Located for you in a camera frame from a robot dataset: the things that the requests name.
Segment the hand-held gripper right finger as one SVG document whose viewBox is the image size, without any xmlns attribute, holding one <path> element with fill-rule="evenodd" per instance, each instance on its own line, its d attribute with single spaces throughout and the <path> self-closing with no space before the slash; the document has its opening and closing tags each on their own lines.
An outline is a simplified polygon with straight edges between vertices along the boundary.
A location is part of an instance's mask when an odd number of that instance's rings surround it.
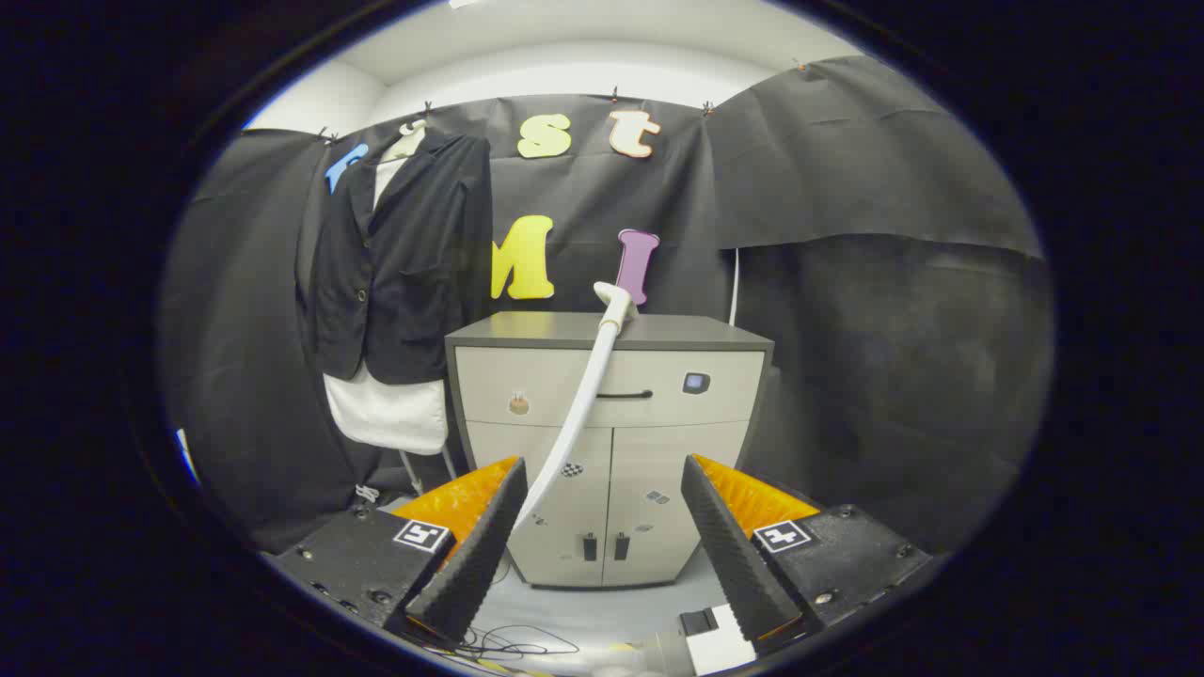
<svg viewBox="0 0 1204 677">
<path fill-rule="evenodd" d="M 852 504 L 818 507 L 700 454 L 681 498 L 745 641 L 777 650 L 839 626 L 929 573 L 934 558 Z"/>
</svg>

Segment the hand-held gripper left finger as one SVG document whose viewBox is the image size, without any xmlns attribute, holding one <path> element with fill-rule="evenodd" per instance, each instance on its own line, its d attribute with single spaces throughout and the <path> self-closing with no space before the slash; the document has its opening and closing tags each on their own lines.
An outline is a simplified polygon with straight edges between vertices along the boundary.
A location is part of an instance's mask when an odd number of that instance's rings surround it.
<svg viewBox="0 0 1204 677">
<path fill-rule="evenodd" d="M 275 565 L 359 620 L 452 650 L 484 604 L 526 496 L 524 459 L 507 457 L 393 512 L 352 507 Z"/>
</svg>

